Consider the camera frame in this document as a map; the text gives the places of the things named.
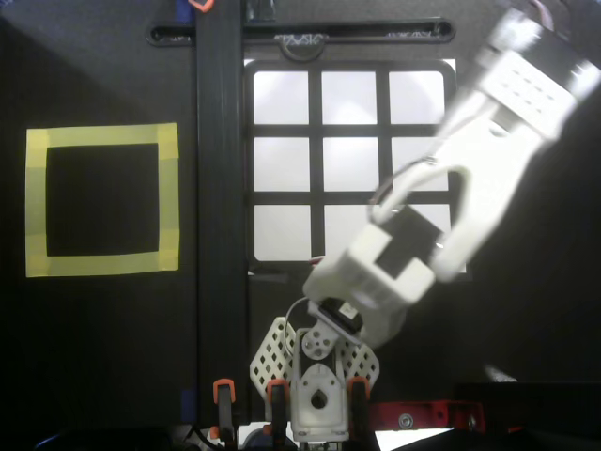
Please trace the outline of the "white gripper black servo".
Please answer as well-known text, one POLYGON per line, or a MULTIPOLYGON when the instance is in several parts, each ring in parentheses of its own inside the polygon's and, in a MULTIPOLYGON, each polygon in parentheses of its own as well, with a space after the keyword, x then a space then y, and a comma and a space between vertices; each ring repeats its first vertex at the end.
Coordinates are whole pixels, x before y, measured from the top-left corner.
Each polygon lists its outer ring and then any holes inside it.
POLYGON ((489 35, 490 49, 514 52, 575 98, 583 100, 600 85, 600 69, 555 32, 550 9, 536 5, 533 18, 510 8, 489 35))

